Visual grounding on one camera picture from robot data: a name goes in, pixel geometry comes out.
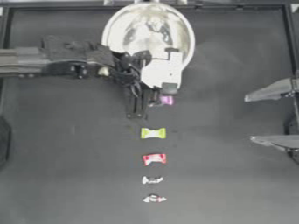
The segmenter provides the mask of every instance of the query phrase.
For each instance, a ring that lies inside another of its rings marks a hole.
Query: red candy
[[[152,162],[166,164],[166,154],[148,154],[143,156],[144,165],[150,165]]]

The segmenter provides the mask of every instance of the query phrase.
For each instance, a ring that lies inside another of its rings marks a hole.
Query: wrapped candy
[[[160,101],[163,105],[174,105],[174,97],[171,95],[163,95],[160,96]]]
[[[163,202],[163,201],[167,201],[167,198],[166,197],[160,197],[159,195],[156,194],[150,194],[144,199],[143,201],[146,203],[150,203],[150,202]]]
[[[143,155],[144,165],[150,165],[152,162],[166,164],[166,154],[148,154]]]
[[[166,138],[166,128],[160,128],[160,129],[142,128],[140,137],[143,139],[150,138],[150,137]]]
[[[147,176],[143,176],[143,184],[159,184],[162,181],[164,181],[163,177],[159,178],[148,178]]]

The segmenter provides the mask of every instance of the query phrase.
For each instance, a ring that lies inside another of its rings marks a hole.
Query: gray floor
[[[11,46],[35,46],[46,34],[96,39],[110,13],[16,12]],[[299,167],[248,141],[282,133],[293,103],[243,102],[247,92],[291,75],[281,16],[188,12],[196,52],[182,92],[147,121],[126,119],[122,93],[102,80],[10,80],[0,223],[297,223]],[[166,127],[167,139],[142,141],[143,126]],[[144,167],[150,152],[167,153],[168,164]],[[143,186],[143,175],[166,180]],[[148,193],[168,200],[146,204]]]

